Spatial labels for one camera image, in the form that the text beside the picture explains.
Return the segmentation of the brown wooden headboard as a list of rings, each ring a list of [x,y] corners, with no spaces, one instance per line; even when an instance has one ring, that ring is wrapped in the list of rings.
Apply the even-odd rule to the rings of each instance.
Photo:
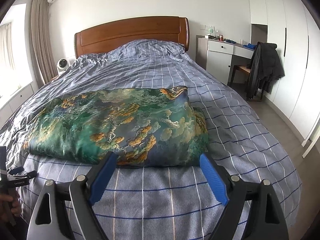
[[[80,57],[91,53],[108,53],[140,39],[176,42],[188,51],[188,19],[178,16],[145,16],[96,25],[74,35],[75,55]]]

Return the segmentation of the green landscape print padded jacket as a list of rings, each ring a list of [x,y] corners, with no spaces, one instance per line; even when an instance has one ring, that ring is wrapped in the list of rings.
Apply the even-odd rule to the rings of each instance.
[[[204,113],[185,86],[97,90],[54,98],[32,122],[30,154],[97,164],[107,152],[119,166],[197,166],[207,151]]]

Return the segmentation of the beige curtain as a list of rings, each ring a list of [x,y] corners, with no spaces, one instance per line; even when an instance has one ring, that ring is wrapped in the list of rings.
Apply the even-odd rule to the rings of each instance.
[[[49,34],[49,3],[32,0],[30,9],[30,41],[35,58],[37,84],[42,87],[57,76]]]

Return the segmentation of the black jacket on chair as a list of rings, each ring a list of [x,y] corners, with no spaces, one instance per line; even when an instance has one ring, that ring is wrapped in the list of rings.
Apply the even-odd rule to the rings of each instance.
[[[253,99],[259,89],[261,90],[261,96],[264,92],[270,93],[276,81],[285,76],[276,49],[277,45],[274,43],[257,43],[249,64],[250,74],[246,87],[247,99]]]

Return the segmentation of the blue checked duvet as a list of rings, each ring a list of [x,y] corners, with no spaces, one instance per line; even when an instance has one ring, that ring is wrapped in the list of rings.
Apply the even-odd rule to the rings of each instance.
[[[94,213],[109,239],[208,239],[223,206],[199,167],[207,151],[244,181],[271,182],[294,226],[302,182],[241,96],[173,42],[139,40],[87,54],[33,94],[1,129],[9,168],[38,175],[19,189],[29,222],[48,179],[89,171],[81,155],[119,154]]]

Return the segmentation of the white round fan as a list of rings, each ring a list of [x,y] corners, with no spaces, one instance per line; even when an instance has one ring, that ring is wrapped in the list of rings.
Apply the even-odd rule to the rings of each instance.
[[[63,74],[69,67],[69,62],[67,59],[60,59],[58,62],[57,62],[57,72],[58,72],[58,75],[61,75]]]

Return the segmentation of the white desk with drawers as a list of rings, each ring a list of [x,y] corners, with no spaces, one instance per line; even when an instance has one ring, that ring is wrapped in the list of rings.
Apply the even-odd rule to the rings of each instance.
[[[235,65],[250,63],[253,50],[198,35],[195,62],[209,74],[228,85]]]

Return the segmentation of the wooden chair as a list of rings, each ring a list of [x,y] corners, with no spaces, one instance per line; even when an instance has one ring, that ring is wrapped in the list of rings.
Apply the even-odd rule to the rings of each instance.
[[[246,101],[252,101],[257,96],[258,93],[258,74],[255,70],[249,69],[246,66],[242,65],[234,65],[232,67],[232,73],[230,77],[230,81],[228,83],[229,87],[232,87],[234,83],[234,78],[237,73],[241,73],[245,79],[245,93],[246,93]]]

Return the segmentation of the white wardrobe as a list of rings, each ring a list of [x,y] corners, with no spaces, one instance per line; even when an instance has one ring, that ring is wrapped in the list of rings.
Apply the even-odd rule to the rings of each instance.
[[[285,76],[265,96],[308,153],[319,125],[319,27],[302,0],[249,0],[251,23],[267,26]]]

